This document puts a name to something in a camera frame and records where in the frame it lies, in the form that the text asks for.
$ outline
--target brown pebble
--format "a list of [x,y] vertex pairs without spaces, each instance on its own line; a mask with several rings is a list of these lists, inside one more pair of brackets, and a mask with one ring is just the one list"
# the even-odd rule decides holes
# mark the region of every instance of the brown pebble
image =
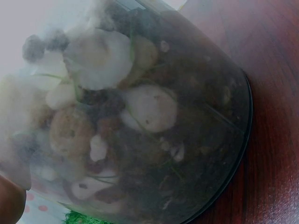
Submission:
[[100,119],[97,128],[100,136],[104,139],[109,138],[121,126],[121,120],[116,117]]
[[90,139],[94,134],[88,116],[71,106],[54,115],[50,126],[50,144],[60,155],[77,157],[89,152]]

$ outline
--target reddish-brown wood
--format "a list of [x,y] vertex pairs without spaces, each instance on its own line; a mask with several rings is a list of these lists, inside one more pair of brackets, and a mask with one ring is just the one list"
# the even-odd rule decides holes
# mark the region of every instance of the reddish-brown wood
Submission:
[[254,100],[243,161],[193,223],[299,223],[299,0],[189,0],[181,13],[247,72]]

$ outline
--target black pebble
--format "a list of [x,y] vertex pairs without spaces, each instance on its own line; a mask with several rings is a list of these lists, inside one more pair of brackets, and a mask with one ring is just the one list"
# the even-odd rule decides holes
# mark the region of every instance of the black pebble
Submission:
[[56,29],[49,34],[46,40],[46,49],[49,51],[64,51],[69,43],[70,41],[64,31]]
[[45,53],[45,43],[37,36],[28,37],[22,47],[22,55],[24,60],[34,63],[38,59],[42,59]]

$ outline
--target rock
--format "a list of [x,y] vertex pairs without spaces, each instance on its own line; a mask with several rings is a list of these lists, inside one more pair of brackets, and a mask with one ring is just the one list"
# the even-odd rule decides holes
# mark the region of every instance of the rock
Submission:
[[24,60],[29,63],[35,63],[42,59],[45,53],[45,43],[37,36],[28,37],[22,47],[22,55]]
[[185,155],[184,144],[182,143],[179,146],[172,148],[170,150],[170,153],[175,162],[181,162],[184,159],[184,155]]
[[135,64],[142,70],[150,69],[157,63],[158,49],[153,42],[142,36],[135,36]]
[[166,88],[143,85],[124,94],[127,108],[121,113],[125,125],[140,132],[162,132],[174,126],[176,95]]
[[89,152],[90,139],[94,134],[88,116],[71,106],[55,114],[50,126],[50,145],[66,158],[83,156]]
[[32,172],[47,181],[54,181],[58,178],[58,173],[49,166],[35,167]]
[[[99,176],[106,177],[115,173],[103,171]],[[85,177],[80,181],[74,182],[71,184],[71,191],[73,195],[79,200],[86,200],[93,196],[96,192],[101,191],[105,188],[113,186],[118,179],[117,178],[103,178],[103,181],[100,181],[100,177]]]
[[104,139],[109,138],[121,126],[121,120],[116,117],[100,119],[97,123],[98,132]]
[[100,135],[95,135],[90,140],[90,158],[92,161],[97,162],[103,160],[107,154],[108,145],[101,138]]
[[164,53],[168,52],[170,49],[169,44],[166,41],[161,41],[160,43],[160,50]]
[[82,98],[82,95],[82,90],[75,89],[74,84],[60,84],[47,93],[46,102],[51,109],[59,110],[75,104]]

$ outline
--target small twig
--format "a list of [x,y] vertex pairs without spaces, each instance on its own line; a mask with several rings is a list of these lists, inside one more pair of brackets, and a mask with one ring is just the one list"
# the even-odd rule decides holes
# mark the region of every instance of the small twig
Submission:
[[52,75],[52,74],[34,74],[33,76],[44,76],[44,77],[50,77],[50,78],[58,78],[60,79],[61,81],[69,81],[68,78],[63,78],[63,77],[60,77],[60,76],[56,76],[56,75]]
[[174,168],[174,166],[171,166],[171,170],[178,176],[178,178],[183,181],[184,178],[182,177],[182,175]]
[[108,183],[108,184],[112,184],[112,185],[115,185],[115,183],[112,183],[112,182],[109,182],[109,181],[104,181],[104,180],[101,180],[99,179],[97,176],[89,176],[97,181],[100,181],[100,182],[103,182],[103,183]]

